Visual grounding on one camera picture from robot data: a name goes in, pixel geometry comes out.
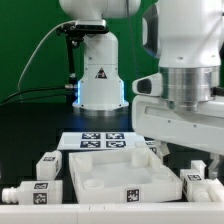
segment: black table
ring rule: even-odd
[[[57,148],[65,131],[130,132],[133,131],[131,111],[126,115],[93,118],[75,115],[72,107],[63,103],[20,103],[0,107],[1,191],[5,187],[18,187],[21,181],[36,180],[37,162],[45,152]],[[169,149],[171,154],[165,158],[165,165],[177,175],[180,168],[189,168],[193,159],[210,163],[208,153],[171,144]],[[76,197],[68,170],[68,153],[63,152],[63,168],[57,179],[63,180],[63,203],[74,203]]]

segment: white robot link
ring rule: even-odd
[[[118,76],[118,40],[111,32],[104,32],[107,26],[103,19],[133,15],[141,0],[59,1],[62,9],[75,20],[73,29],[87,34],[84,37],[84,75],[78,82],[74,111],[92,116],[111,116],[126,111],[124,84]]]
[[[222,0],[159,0],[145,13],[143,44],[160,59],[133,83],[138,134],[224,155],[223,30]]]

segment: green wall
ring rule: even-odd
[[[136,61],[130,37],[128,19],[110,19],[108,25],[119,39],[119,75],[126,86],[126,99],[134,94],[131,83],[136,77],[157,72],[158,60],[150,57],[141,46],[141,17],[155,0],[142,0],[140,10],[131,18],[135,40]],[[24,66],[40,40],[56,25],[70,20],[58,0],[1,0],[0,1],[0,100],[17,91]],[[82,76],[82,48],[75,50],[78,77]],[[68,62],[64,36],[52,34],[36,55],[27,71],[22,89],[58,86],[68,82]],[[61,101],[62,98],[47,101]]]

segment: white box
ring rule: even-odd
[[[144,152],[148,164],[133,165],[136,152],[139,161]],[[164,202],[182,196],[182,181],[148,147],[70,153],[69,166],[79,203]]]

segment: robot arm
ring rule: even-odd
[[[138,134],[224,155],[224,97],[214,91],[219,86],[223,43],[222,2],[160,0],[157,12],[150,9],[145,14],[148,50],[153,49],[147,39],[150,15],[159,14],[154,43],[160,47],[154,49],[161,55],[159,73],[133,83],[138,96],[132,123]],[[162,91],[155,94],[158,87]]]
[[[141,0],[129,0],[129,13],[133,15]],[[127,0],[60,0],[62,9],[73,19],[100,20],[127,17]]]

